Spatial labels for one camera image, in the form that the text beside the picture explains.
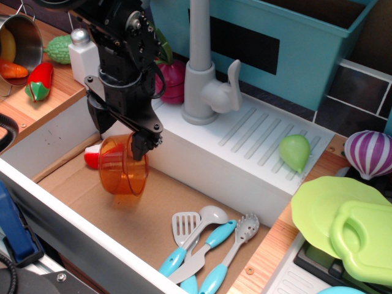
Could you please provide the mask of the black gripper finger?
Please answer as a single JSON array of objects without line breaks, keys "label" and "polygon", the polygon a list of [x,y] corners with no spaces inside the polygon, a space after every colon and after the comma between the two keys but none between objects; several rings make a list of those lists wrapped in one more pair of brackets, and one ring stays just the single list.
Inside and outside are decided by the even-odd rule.
[{"label": "black gripper finger", "polygon": [[141,161],[147,152],[158,147],[162,143],[160,134],[152,134],[149,132],[136,132],[132,135],[131,149],[133,159]]},{"label": "black gripper finger", "polygon": [[106,108],[89,105],[88,110],[100,137],[116,122],[116,119]]}]

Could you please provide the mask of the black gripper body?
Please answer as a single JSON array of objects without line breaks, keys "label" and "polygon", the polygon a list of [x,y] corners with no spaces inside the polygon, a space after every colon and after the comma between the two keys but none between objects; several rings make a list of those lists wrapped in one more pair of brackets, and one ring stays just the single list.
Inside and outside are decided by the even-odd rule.
[{"label": "black gripper body", "polygon": [[134,132],[160,134],[163,125],[152,107],[154,89],[147,87],[149,75],[140,73],[125,83],[105,73],[87,76],[88,106],[106,108],[111,115]]}]

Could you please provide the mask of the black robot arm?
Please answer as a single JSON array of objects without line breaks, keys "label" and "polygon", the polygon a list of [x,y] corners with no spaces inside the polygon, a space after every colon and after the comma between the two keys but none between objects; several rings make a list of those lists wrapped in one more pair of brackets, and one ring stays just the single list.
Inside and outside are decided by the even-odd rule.
[{"label": "black robot arm", "polygon": [[141,1],[37,1],[50,10],[70,12],[86,23],[99,52],[96,77],[86,77],[89,114],[99,133],[115,122],[133,130],[131,150],[140,161],[162,142],[163,125],[151,102],[156,78],[164,79],[156,64],[161,42]]}]

